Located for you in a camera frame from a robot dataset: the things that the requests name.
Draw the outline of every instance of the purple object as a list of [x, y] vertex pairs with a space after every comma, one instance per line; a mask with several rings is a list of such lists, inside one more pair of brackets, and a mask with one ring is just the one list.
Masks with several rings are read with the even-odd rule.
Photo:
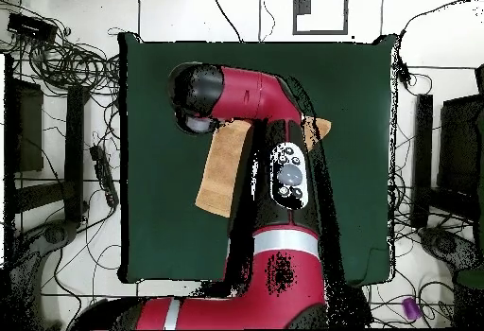
[[413, 298], [405, 298], [402, 305], [407, 319], [417, 320], [421, 318], [422, 312]]

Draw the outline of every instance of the control button panel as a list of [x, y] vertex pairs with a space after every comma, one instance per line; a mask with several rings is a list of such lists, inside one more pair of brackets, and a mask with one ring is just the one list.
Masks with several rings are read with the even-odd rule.
[[290, 142], [270, 153], [270, 196], [287, 209], [301, 209], [308, 202], [304, 158], [303, 151]]

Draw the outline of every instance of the tan cloth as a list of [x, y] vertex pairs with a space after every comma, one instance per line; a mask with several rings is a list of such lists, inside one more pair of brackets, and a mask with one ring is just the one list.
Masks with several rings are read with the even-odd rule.
[[[312, 117], [304, 121], [304, 140], [308, 150], [318, 142], [314, 133]], [[316, 119], [321, 139], [331, 129], [331, 122]], [[218, 129], [212, 137], [205, 170], [195, 205], [207, 212], [228, 218], [231, 213], [233, 186], [237, 174], [240, 154], [251, 124], [234, 120]]]

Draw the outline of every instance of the white floor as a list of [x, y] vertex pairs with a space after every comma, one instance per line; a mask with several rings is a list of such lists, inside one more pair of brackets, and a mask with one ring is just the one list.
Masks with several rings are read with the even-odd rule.
[[[218, 0], [233, 24], [245, 41], [255, 42], [258, 38], [258, 5], [259, 0]], [[266, 0], [267, 9], [275, 18], [272, 34], [266, 38], [271, 41], [353, 41], [371, 43], [380, 33], [400, 33], [406, 22], [414, 15], [438, 7], [453, 0], [350, 0], [349, 3], [349, 34], [348, 36], [293, 36], [292, 33], [292, 0]], [[22, 0], [22, 5], [32, 9], [42, 16], [57, 18], [65, 26], [72, 29], [70, 40], [73, 43], [95, 45], [102, 49], [108, 57], [118, 53], [115, 36], [110, 36], [108, 30], [118, 27], [140, 33], [144, 41], [236, 41], [232, 28], [218, 11], [214, 0]], [[432, 95], [434, 96], [434, 120], [439, 125], [441, 104], [446, 99], [477, 93], [474, 71], [469, 67], [478, 67], [484, 63], [484, 0], [453, 6], [434, 14], [415, 19], [408, 27], [402, 45], [402, 58], [409, 66], [432, 66], [434, 68], [412, 68], [414, 73], [430, 76], [433, 80]], [[273, 22], [263, 9], [262, 37], [271, 31]], [[446, 67], [464, 67], [446, 69]], [[413, 88], [414, 93], [426, 92], [429, 83], [423, 77]], [[399, 125], [407, 137], [413, 134], [413, 114], [415, 96], [399, 85]], [[98, 101], [104, 105], [109, 103], [107, 97], [101, 96]], [[54, 118], [65, 117], [65, 100], [47, 96], [44, 99], [43, 127], [59, 127], [65, 132], [65, 123]], [[94, 102], [86, 105], [85, 139], [88, 144], [94, 141], [93, 133], [104, 133], [105, 123], [103, 110]], [[113, 127], [119, 135], [118, 121]], [[435, 131], [434, 150], [438, 151], [438, 131]], [[405, 140], [399, 132], [397, 145]], [[44, 133], [43, 148], [52, 161], [60, 178], [63, 176], [63, 138], [56, 131]], [[110, 142], [109, 153], [112, 155], [112, 166], [119, 165], [119, 153]], [[410, 168], [412, 149], [410, 148], [407, 163], [402, 170], [404, 179], [410, 183]], [[434, 179], [437, 173], [437, 153], [433, 164]], [[406, 147], [397, 150], [397, 165], [402, 166], [406, 158]], [[93, 164], [89, 153], [85, 157], [85, 179], [95, 180]], [[119, 179], [119, 169], [112, 172], [115, 180]], [[52, 178], [48, 167], [42, 173], [25, 173], [24, 177], [41, 180]], [[39, 183], [24, 180], [25, 186]], [[87, 199], [98, 189], [96, 182], [84, 184], [84, 195]], [[101, 192], [93, 196], [91, 202], [90, 222], [95, 222], [107, 215], [109, 209]], [[43, 208], [23, 214], [24, 229], [31, 228], [61, 208], [61, 203], [54, 203]], [[97, 259], [109, 245], [120, 243], [120, 215], [122, 207], [116, 214], [99, 226], [88, 230], [87, 235], [80, 235], [67, 248], [59, 274], [60, 281], [81, 297], [82, 307], [92, 300], [91, 295], [107, 295], [110, 298], [132, 295], [186, 295], [195, 287], [196, 282], [145, 281], [138, 285], [123, 285], [116, 276], [116, 270], [97, 268], [95, 262], [83, 249], [86, 236], [91, 238], [98, 231], [90, 244], [93, 256]], [[21, 218], [17, 218], [20, 227]], [[431, 258], [408, 238], [402, 238], [396, 244], [396, 254], [405, 254], [397, 259], [397, 270], [406, 276], [418, 288], [427, 281], [439, 280], [451, 285], [450, 274], [445, 266]], [[59, 260], [59, 253], [53, 253], [47, 261], [43, 273], [43, 304], [44, 313], [49, 319], [61, 319], [64, 326], [69, 323], [78, 310], [78, 301], [61, 290], [52, 278], [53, 270]], [[117, 268], [120, 262], [120, 248], [111, 247], [99, 258], [99, 264], [107, 268]], [[403, 309], [400, 305], [403, 298], [398, 295], [411, 294], [410, 284], [400, 274], [383, 285], [372, 287], [372, 308], [375, 317], [382, 321], [402, 321]], [[452, 294], [444, 287], [431, 286], [423, 292], [423, 299], [429, 304], [443, 301], [452, 303]], [[394, 305], [380, 305], [392, 300]], [[432, 326], [448, 325], [448, 321], [437, 315], [430, 321]], [[425, 326], [418, 320], [415, 326]]]

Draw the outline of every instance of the green table surface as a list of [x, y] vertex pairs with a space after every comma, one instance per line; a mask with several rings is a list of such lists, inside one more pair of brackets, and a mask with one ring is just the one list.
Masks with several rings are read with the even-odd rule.
[[217, 280], [228, 220], [195, 206], [212, 137], [175, 124], [166, 92], [177, 64], [201, 61], [295, 77], [318, 117], [332, 122], [324, 150], [349, 284], [389, 277], [388, 177], [390, 63], [396, 37], [376, 45], [337, 43], [140, 43], [126, 52], [128, 226], [122, 280]]

